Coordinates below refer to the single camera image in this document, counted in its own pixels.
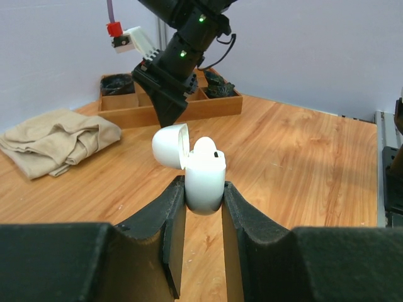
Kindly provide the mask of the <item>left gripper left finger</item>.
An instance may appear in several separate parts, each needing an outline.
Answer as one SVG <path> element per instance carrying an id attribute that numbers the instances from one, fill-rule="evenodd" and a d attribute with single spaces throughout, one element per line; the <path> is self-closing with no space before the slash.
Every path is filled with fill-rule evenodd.
<path id="1" fill-rule="evenodd" d="M 2 301 L 174 301 L 180 296 L 184 177 L 117 225 L 1 226 Z"/>

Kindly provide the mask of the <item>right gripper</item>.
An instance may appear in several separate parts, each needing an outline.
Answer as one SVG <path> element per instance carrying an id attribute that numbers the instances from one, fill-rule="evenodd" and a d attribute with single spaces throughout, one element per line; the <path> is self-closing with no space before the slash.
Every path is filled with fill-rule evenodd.
<path id="1" fill-rule="evenodd" d="M 131 72 L 132 79 L 149 97 L 161 127 L 173 125 L 184 113 L 186 98 L 195 93 L 198 80 L 194 72 L 179 79 L 160 66 L 164 51 L 154 50 L 146 55 Z"/>

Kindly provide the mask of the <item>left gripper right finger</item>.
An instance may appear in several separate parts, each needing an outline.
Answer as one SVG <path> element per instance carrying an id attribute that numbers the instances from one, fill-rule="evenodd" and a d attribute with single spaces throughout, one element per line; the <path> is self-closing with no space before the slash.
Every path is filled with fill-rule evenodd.
<path id="1" fill-rule="evenodd" d="M 402 229 L 287 229 L 227 182 L 222 203 L 229 301 L 401 301 Z"/>

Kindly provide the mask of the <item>white earbud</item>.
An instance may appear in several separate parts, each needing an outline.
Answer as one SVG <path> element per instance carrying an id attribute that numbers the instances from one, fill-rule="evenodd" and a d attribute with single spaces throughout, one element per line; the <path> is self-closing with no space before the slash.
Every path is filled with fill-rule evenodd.
<path id="1" fill-rule="evenodd" d="M 203 158 L 218 158 L 215 142 L 210 137 L 199 138 L 193 148 L 193 155 Z"/>

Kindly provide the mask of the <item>white earbud charging case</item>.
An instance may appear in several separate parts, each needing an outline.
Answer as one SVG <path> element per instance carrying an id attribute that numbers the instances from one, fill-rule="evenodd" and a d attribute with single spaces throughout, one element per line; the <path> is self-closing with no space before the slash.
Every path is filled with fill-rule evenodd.
<path id="1" fill-rule="evenodd" d="M 186 205 L 198 215 L 212 215 L 222 204 L 227 165 L 225 154 L 217 150 L 218 158 L 194 156 L 186 123 L 161 128 L 152 139 L 158 163 L 184 171 Z"/>

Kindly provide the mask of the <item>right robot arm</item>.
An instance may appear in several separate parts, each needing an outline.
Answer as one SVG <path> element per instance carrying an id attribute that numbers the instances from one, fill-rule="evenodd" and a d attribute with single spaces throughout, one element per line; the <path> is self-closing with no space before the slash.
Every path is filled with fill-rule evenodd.
<path id="1" fill-rule="evenodd" d="M 187 108 L 187 97 L 198 87 L 195 69 L 214 39 L 229 36 L 223 14 L 232 1 L 142 1 L 159 19 L 176 30 L 165 50 L 143 61 L 132 79 L 147 93 L 161 127 L 173 125 Z"/>

